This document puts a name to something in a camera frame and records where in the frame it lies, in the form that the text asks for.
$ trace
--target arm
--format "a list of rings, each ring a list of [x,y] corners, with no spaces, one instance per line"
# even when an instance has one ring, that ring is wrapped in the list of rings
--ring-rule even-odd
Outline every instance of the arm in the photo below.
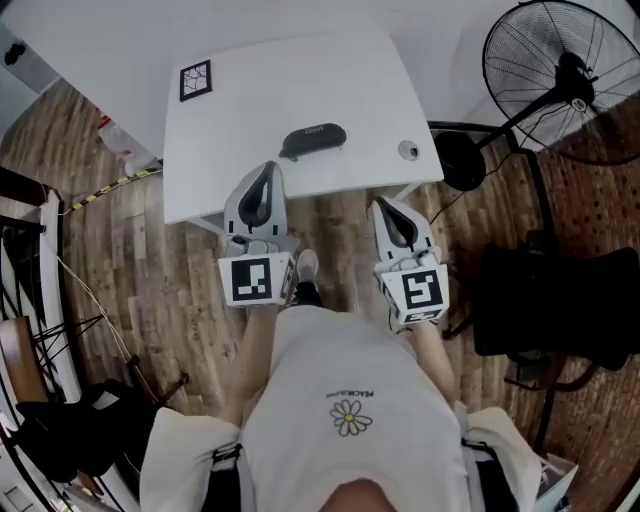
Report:
[[[267,385],[277,317],[278,306],[274,304],[249,309],[242,343],[229,368],[220,419],[240,427],[243,405]]]
[[[453,406],[459,399],[459,390],[436,326],[431,322],[415,324],[410,342],[416,352],[418,366],[440,390],[449,405]]]

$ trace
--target shoulder strap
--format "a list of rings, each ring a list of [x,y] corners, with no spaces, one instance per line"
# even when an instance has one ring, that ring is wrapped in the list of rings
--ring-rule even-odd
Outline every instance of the shoulder strap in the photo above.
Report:
[[[223,509],[229,512],[255,512],[253,481],[242,445],[233,443],[213,453],[207,495],[202,512]]]

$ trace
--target white table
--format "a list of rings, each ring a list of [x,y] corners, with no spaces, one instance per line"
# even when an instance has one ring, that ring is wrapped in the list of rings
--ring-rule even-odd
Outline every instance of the white table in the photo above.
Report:
[[[212,92],[180,101],[180,70],[210,59]],[[336,123],[341,149],[278,158],[292,131]],[[412,141],[415,161],[398,146]],[[193,56],[172,76],[164,153],[165,221],[219,231],[216,215],[240,179],[267,160],[296,198],[441,180],[417,95],[384,33],[291,38]]]

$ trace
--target black cable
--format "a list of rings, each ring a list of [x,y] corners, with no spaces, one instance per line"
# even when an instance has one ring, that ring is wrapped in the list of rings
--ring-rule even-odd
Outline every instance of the black cable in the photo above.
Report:
[[[525,137],[524,139],[522,139],[522,142],[518,145],[518,150],[522,149],[522,146],[524,145],[524,143],[527,141],[527,139],[529,138],[530,134],[533,133],[535,131],[535,129],[538,127],[538,125],[540,124],[540,121],[542,121],[542,119],[545,116],[551,115],[551,114],[555,114],[556,112],[558,112],[558,110],[561,110],[565,107],[566,105],[562,105],[561,107],[557,108],[556,110],[552,110],[551,112],[545,112],[544,114],[542,114],[538,120],[536,121],[536,124],[533,125],[533,128],[529,131],[529,133],[525,133]],[[498,172],[500,170],[500,168],[502,167],[502,165],[507,161],[507,158],[509,158],[511,155],[513,155],[515,151],[510,151],[509,153],[507,153],[507,155],[500,161],[500,163],[498,164],[498,166],[491,172],[487,173],[485,175],[485,178],[487,176],[491,176],[492,174]],[[451,201],[450,203],[444,205],[442,208],[440,208],[438,210],[438,212],[433,216],[433,219],[431,219],[429,221],[429,224],[433,224],[435,222],[435,220],[438,218],[438,216],[445,211],[447,208],[449,208],[449,206],[452,206],[458,199],[460,199],[463,195],[465,195],[467,193],[467,191],[465,192],[460,192],[460,194],[458,196],[456,196],[456,198]]]
[[[538,120],[536,121],[536,123],[533,125],[533,128],[532,128],[528,133],[527,133],[527,132],[525,132],[525,137],[524,137],[524,139],[522,139],[522,142],[521,142],[520,144],[518,144],[518,149],[517,149],[516,151],[518,151],[518,150],[522,149],[522,146],[523,146],[523,145],[524,145],[524,143],[527,141],[527,139],[529,138],[530,134],[531,134],[531,133],[533,133],[533,132],[535,131],[535,129],[536,129],[536,128],[538,127],[538,125],[540,124],[540,121],[542,121],[542,119],[543,119],[544,117],[549,116],[549,115],[551,115],[551,114],[555,114],[556,112],[558,112],[559,110],[561,110],[561,109],[563,109],[563,108],[565,108],[565,107],[566,107],[566,105],[562,105],[561,107],[558,107],[557,109],[552,110],[551,112],[545,112],[544,114],[542,114],[542,115],[538,118]],[[498,164],[498,166],[497,166],[493,171],[491,171],[490,173],[487,173],[487,174],[485,175],[485,178],[486,178],[487,176],[491,176],[492,174],[494,174],[494,173],[498,172],[498,171],[500,170],[500,168],[502,167],[502,165],[507,161],[507,158],[509,158],[511,155],[513,155],[513,153],[515,153],[515,151],[510,151],[509,153],[507,153],[507,154],[505,155],[505,157],[500,161],[500,163]],[[438,212],[433,216],[433,218],[429,221],[429,224],[433,224],[433,223],[435,222],[435,220],[438,218],[438,216],[439,216],[443,211],[445,211],[445,210],[446,210],[447,208],[449,208],[451,205],[455,204],[455,202],[456,202],[458,199],[460,199],[460,198],[461,198],[463,195],[465,195],[465,194],[466,194],[466,191],[465,191],[465,192],[460,192],[460,194],[458,194],[458,195],[456,196],[456,198],[455,198],[455,199],[453,199],[453,201],[449,202],[448,204],[446,204],[446,205],[444,205],[442,208],[440,208],[440,209],[438,210]],[[388,323],[389,323],[389,330],[393,332],[393,329],[391,328],[391,308],[389,308],[389,318],[388,318]],[[413,332],[413,329],[412,329],[411,327],[403,327],[403,328],[401,328],[400,330],[398,330],[398,331],[396,332],[396,334],[400,334],[400,333],[402,333],[402,332],[406,332],[406,331],[411,331],[411,332]]]

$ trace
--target standing fan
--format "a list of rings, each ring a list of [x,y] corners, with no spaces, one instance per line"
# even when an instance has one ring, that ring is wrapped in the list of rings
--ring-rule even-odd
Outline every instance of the standing fan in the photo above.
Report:
[[[445,182],[453,188],[482,183],[480,149],[514,126],[587,164],[620,165],[640,156],[640,54],[591,9],[564,0],[514,7],[489,32],[482,67],[509,121],[478,143],[460,132],[436,137]]]

